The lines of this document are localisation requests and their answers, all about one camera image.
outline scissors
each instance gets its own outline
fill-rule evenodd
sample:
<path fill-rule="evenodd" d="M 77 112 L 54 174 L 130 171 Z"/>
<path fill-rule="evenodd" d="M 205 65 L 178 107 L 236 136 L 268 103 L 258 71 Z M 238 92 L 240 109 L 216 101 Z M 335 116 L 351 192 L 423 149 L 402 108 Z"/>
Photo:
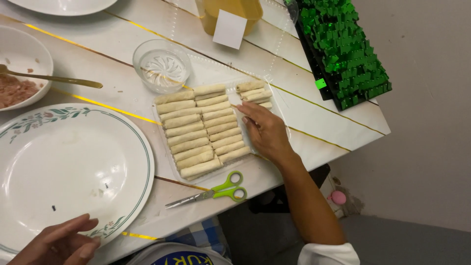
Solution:
<path fill-rule="evenodd" d="M 239 179 L 235 182 L 232 181 L 232 176 L 233 175 L 239 175 Z M 245 198 L 247 198 L 247 191 L 244 188 L 239 187 L 239 184 L 242 183 L 242 180 L 244 180 L 244 177 L 242 176 L 242 173 L 240 173 L 239 171 L 232 171 L 227 176 L 227 180 L 224 184 L 216 186 L 216 187 L 210 189 L 209 191 L 205 191 L 205 192 L 202 192 L 200 194 L 196 194 L 196 195 L 193 195 L 193 196 L 190 196 L 190 197 L 186 197 L 184 199 L 174 201 L 172 203 L 169 203 L 169 204 L 165 205 L 165 207 L 166 207 L 166 209 L 169 209 L 169 208 L 177 207 L 177 206 L 180 206 L 180 205 L 185 205 L 185 204 L 188 204 L 188 203 L 201 201 L 201 200 L 204 200 L 204 199 L 210 199 L 210 198 L 215 199 L 215 198 L 219 198 L 219 197 L 222 197 L 222 196 L 229 196 L 233 201 L 241 202 L 241 201 L 245 200 Z M 238 190 L 241 190 L 241 191 L 244 192 L 244 195 L 242 197 L 236 197 L 235 196 L 235 193 Z"/>

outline shirt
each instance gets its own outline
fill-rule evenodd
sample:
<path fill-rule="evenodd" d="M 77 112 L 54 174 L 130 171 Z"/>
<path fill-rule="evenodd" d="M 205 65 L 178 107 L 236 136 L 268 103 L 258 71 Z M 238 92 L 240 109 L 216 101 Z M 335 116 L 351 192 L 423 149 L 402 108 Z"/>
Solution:
<path fill-rule="evenodd" d="M 301 250 L 298 265 L 359 265 L 358 255 L 350 243 L 339 246 L 307 244 Z M 232 265 L 219 253 L 179 243 L 150 246 L 127 265 Z"/>

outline white sleeve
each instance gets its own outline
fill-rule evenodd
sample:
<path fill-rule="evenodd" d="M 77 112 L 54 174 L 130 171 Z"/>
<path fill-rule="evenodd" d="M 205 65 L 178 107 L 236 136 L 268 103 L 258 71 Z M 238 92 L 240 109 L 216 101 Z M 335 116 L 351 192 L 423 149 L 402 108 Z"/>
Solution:
<path fill-rule="evenodd" d="M 298 265 L 360 265 L 350 243 L 343 245 L 307 244 L 301 250 Z"/>

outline plate rim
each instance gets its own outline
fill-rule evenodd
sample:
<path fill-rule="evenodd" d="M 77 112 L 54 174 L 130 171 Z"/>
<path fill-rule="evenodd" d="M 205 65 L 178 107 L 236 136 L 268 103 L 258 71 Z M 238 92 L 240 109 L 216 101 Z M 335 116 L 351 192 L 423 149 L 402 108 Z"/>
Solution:
<path fill-rule="evenodd" d="M 15 125 L 15 122 L 17 120 L 24 119 L 28 116 L 31 116 L 33 113 L 42 112 L 44 110 L 64 109 L 66 106 L 67 107 L 74 107 L 74 108 L 87 108 L 87 107 L 92 106 L 95 110 L 98 110 L 98 111 L 106 114 L 107 116 L 111 116 L 113 118 L 118 119 L 119 121 L 124 123 L 126 126 L 128 126 L 129 129 L 131 129 L 136 134 L 136 136 L 141 141 L 141 144 L 142 144 L 142 146 L 144 148 L 144 151 L 146 153 L 146 157 L 147 157 L 147 179 L 146 179 L 146 184 L 144 186 L 144 190 L 143 190 L 139 200 L 137 201 L 137 204 L 130 211 L 130 213 L 128 215 L 123 216 L 123 217 L 125 217 L 124 221 L 122 223 L 120 223 L 119 221 L 123 218 L 123 217 L 120 217 L 117 220 L 117 223 L 115 224 L 116 227 L 114 227 L 113 231 L 110 232 L 109 234 L 107 234 L 104 237 L 104 238 L 108 238 L 108 237 L 110 237 L 111 235 L 114 234 L 114 236 L 110 237 L 110 240 L 108 241 L 108 242 L 110 242 L 111 240 L 116 238 L 118 235 L 120 235 L 121 232 L 124 231 L 136 219 L 136 217 L 139 215 L 140 211 L 142 210 L 142 208 L 144 207 L 144 205 L 147 202 L 147 199 L 150 195 L 150 192 L 151 192 L 152 186 L 153 186 L 153 182 L 154 182 L 155 161 L 154 161 L 154 154 L 152 152 L 152 147 L 150 146 L 149 141 L 147 140 L 147 137 L 144 135 L 144 133 L 141 131 L 141 129 L 135 123 L 133 123 L 131 120 L 129 120 L 127 117 L 125 117 L 121 113 L 118 113 L 118 112 L 116 112 L 112 109 L 108 109 L 108 108 L 105 108 L 105 107 L 102 107 L 102 106 L 98 106 L 98 105 L 94 105 L 94 104 L 88 104 L 88 103 L 60 103 L 60 104 L 43 106 L 43 107 L 40 107 L 40 108 L 33 109 L 31 111 L 20 114 L 20 115 L 16 116 L 15 118 L 5 122 L 4 124 L 0 125 L 0 135 L 1 135 L 0 137 L 6 135 L 6 134 L 4 134 L 4 135 L 2 135 L 2 134 L 5 131 L 10 130 Z M 8 254 L 13 254 L 13 255 L 16 255 L 16 254 L 19 253 L 18 250 L 9 248 L 5 245 L 2 245 L 2 243 L 0 242 L 0 252 L 1 251 L 7 252 Z"/>
<path fill-rule="evenodd" d="M 97 12 L 100 12 L 102 10 L 105 10 L 107 9 L 108 7 L 112 6 L 113 4 L 115 4 L 118 0 L 110 0 L 111 3 L 110 5 L 106 6 L 105 8 L 103 9 L 99 9 L 99 10 L 95 10 L 95 11 L 91 11 L 91 12 L 79 12 L 79 13 L 74 13 L 74 12 L 65 12 L 65 13 L 61 13 L 61 12 L 48 12 L 46 9 L 41 9 L 41 8 L 30 8 L 29 6 L 25 5 L 25 4 L 20 4 L 20 3 L 17 3 L 16 0 L 8 0 L 10 3 L 13 3 L 15 5 L 18 5 L 22 8 L 25 8 L 25 9 L 28 9 L 28 10 L 32 10 L 32 11 L 35 11 L 35 12 L 39 12 L 39 13 L 42 13 L 42 14 L 47 14 L 47 15 L 54 15 L 54 16 L 61 16 L 61 17 L 75 17 L 75 16 L 85 16 L 85 15 L 90 15 L 90 14 L 94 14 L 94 13 L 97 13 Z"/>

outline ground meat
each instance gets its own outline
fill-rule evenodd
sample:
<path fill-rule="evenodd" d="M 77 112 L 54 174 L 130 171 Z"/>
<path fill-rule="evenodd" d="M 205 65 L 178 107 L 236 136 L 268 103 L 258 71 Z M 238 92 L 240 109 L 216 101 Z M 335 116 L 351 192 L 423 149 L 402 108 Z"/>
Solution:
<path fill-rule="evenodd" d="M 0 108 L 16 105 L 37 92 L 34 82 L 19 81 L 16 77 L 7 74 L 0 75 Z"/>

